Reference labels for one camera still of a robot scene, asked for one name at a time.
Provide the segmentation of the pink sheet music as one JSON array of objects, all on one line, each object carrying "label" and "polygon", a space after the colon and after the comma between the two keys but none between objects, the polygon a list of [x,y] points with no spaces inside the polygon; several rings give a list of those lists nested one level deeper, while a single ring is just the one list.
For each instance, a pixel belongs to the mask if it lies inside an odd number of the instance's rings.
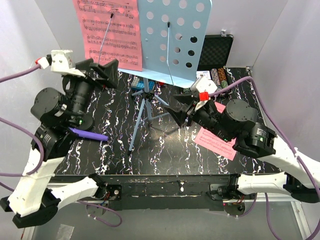
[{"label": "pink sheet music", "polygon": [[235,139],[232,139],[229,142],[226,142],[217,136],[215,136],[210,131],[201,127],[197,136],[195,137],[194,142],[215,154],[227,158],[231,161],[234,160],[236,156],[236,151],[233,149],[233,146],[236,142]]},{"label": "pink sheet music", "polygon": [[142,41],[136,0],[74,0],[84,56],[101,65],[117,59],[118,67],[142,71]]}]

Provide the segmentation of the purple toy microphone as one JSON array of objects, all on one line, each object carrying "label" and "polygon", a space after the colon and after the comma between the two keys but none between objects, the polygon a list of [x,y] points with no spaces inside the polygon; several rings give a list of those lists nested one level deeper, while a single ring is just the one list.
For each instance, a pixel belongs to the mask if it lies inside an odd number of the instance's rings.
[{"label": "purple toy microphone", "polygon": [[69,129],[80,138],[86,138],[86,139],[102,141],[102,142],[106,142],[109,140],[109,137],[107,135],[80,130],[72,127],[70,127]]}]

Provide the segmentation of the light blue music stand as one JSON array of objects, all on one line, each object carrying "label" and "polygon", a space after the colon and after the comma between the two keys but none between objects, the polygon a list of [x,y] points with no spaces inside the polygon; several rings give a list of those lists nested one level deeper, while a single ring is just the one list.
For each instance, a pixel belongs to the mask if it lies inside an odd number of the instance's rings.
[{"label": "light blue music stand", "polygon": [[213,7],[211,0],[139,0],[142,70],[127,70],[128,74],[141,77],[144,87],[132,96],[141,96],[135,126],[127,153],[130,155],[138,127],[152,121],[151,101],[167,105],[160,96],[152,93],[149,81],[188,88],[196,80],[206,29]]}]

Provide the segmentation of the black microphone stand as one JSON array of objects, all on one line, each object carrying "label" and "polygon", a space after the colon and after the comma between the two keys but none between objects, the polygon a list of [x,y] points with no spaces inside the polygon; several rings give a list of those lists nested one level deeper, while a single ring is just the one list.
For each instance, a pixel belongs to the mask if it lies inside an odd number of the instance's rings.
[{"label": "black microphone stand", "polygon": [[84,114],[82,118],[79,120],[78,129],[82,131],[89,131],[94,125],[94,119],[92,116],[88,114]]}]

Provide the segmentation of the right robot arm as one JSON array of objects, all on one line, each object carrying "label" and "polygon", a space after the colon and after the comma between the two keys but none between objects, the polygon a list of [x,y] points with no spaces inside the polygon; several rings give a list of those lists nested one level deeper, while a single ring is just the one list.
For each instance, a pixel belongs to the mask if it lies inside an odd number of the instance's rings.
[{"label": "right robot arm", "polygon": [[289,146],[276,132],[257,121],[258,110],[241,99],[230,100],[218,111],[213,100],[201,104],[192,93],[177,94],[181,108],[165,106],[178,126],[185,120],[195,122],[241,155],[270,163],[280,173],[269,175],[238,174],[214,194],[237,199],[256,193],[279,193],[305,203],[320,201],[320,163]]}]

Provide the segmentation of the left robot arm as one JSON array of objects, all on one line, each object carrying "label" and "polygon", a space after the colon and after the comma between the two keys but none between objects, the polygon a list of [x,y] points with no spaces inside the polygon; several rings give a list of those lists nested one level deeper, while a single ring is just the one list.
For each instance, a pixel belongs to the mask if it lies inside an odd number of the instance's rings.
[{"label": "left robot arm", "polygon": [[118,65],[116,59],[105,65],[91,58],[72,63],[49,54],[32,68],[2,78],[8,81],[48,67],[62,76],[62,91],[47,87],[36,95],[30,111],[40,126],[31,135],[27,164],[17,186],[0,200],[1,208],[14,214],[12,221],[17,228],[41,226],[63,207],[84,198],[101,200],[110,196],[108,184],[96,173],[56,189],[48,184],[77,138],[109,139],[90,131],[94,119],[87,109],[94,90],[116,88]]}]

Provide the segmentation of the white card deck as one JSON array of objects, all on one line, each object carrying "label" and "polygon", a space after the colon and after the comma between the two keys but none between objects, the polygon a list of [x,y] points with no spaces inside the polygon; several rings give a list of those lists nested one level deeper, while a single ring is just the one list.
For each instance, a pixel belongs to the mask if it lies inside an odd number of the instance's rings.
[{"label": "white card deck", "polygon": [[211,73],[210,73],[210,71],[208,71],[208,70],[197,71],[197,72],[196,72],[196,78],[199,79],[199,78],[201,78],[201,77],[206,77],[206,78],[209,79],[209,80],[212,79]]}]

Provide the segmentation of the blue toy brick block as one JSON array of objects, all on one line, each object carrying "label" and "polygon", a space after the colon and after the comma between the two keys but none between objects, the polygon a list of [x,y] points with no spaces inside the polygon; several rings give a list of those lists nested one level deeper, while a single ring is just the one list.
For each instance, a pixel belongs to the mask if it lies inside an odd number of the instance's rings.
[{"label": "blue toy brick block", "polygon": [[[155,82],[153,80],[148,80],[148,84],[149,89],[153,90],[155,87]],[[131,83],[131,89],[133,91],[141,91],[144,87],[144,80],[142,78],[139,78],[138,76],[134,76]]]}]

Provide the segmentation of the black poker chip case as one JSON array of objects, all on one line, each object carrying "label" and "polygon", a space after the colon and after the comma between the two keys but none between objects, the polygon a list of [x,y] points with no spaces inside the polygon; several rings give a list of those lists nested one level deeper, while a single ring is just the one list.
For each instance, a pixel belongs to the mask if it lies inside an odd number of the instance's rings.
[{"label": "black poker chip case", "polygon": [[197,71],[210,71],[211,80],[216,84],[217,91],[231,84],[225,67],[233,42],[234,36],[231,34],[206,35],[204,38]]}]

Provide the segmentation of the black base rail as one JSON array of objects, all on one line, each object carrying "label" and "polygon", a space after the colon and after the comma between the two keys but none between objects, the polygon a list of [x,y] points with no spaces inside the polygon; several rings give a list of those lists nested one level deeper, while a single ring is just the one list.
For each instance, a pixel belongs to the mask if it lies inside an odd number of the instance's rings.
[{"label": "black base rail", "polygon": [[104,175],[106,205],[120,210],[209,209],[223,211],[223,201],[237,204],[252,195],[240,193],[238,174],[231,175]]}]

